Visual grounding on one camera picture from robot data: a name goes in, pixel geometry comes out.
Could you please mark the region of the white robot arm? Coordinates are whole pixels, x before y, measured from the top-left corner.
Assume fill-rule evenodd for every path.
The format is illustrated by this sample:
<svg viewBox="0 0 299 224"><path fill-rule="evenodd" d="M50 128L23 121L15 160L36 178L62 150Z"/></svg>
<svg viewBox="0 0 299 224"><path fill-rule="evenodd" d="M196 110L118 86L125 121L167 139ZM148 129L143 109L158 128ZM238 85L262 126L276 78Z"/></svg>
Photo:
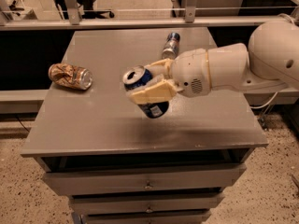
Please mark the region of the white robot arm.
<svg viewBox="0 0 299 224"><path fill-rule="evenodd" d="M271 93L299 89L299 27L271 21L257 27L249 43L194 49L176 59L136 66L124 73L127 97L137 105L193 98L211 91Z"/></svg>

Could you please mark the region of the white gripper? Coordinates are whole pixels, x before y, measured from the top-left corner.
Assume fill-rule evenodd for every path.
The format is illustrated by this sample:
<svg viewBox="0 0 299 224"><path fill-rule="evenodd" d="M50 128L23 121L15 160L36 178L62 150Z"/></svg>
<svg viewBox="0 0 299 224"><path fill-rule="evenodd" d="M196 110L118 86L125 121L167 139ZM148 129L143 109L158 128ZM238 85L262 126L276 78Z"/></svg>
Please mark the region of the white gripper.
<svg viewBox="0 0 299 224"><path fill-rule="evenodd" d="M162 103L172 100L177 93L193 98L208 95L211 91L208 55L205 49L194 49L181 53L173 61L162 59L145 66L154 77L163 75L159 81L126 92L128 99L136 105Z"/></svg>

